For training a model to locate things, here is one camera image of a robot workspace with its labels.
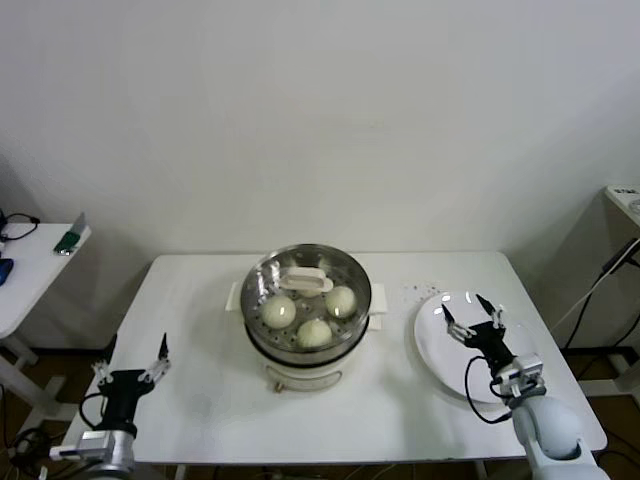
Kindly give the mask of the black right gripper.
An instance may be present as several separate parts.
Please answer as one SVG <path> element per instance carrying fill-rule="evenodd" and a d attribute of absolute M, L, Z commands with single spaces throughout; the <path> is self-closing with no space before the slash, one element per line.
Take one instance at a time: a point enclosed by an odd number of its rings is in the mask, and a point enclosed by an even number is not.
<path fill-rule="evenodd" d="M 442 304 L 447 333 L 455 340 L 465 340 L 466 347 L 479 350 L 491 371 L 500 371 L 511 364 L 515 358 L 504 342 L 506 327 L 502 321 L 503 308 L 501 306 L 495 307 L 480 294 L 477 294 L 476 298 L 491 317 L 492 322 L 483 322 L 467 328 L 456 322 L 449 309 Z"/>

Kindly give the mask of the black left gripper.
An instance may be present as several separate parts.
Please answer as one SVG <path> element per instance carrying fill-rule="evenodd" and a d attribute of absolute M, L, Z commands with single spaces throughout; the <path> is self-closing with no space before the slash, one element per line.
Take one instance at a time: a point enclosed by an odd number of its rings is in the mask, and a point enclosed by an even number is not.
<path fill-rule="evenodd" d="M 163 334 L 156 361 L 144 370 L 120 370 L 111 374 L 110 362 L 117 343 L 114 334 L 99 358 L 92 364 L 94 375 L 102 386 L 106 407 L 102 415 L 103 429 L 136 429 L 134 418 L 139 399 L 153 390 L 170 368 L 167 335 Z"/>

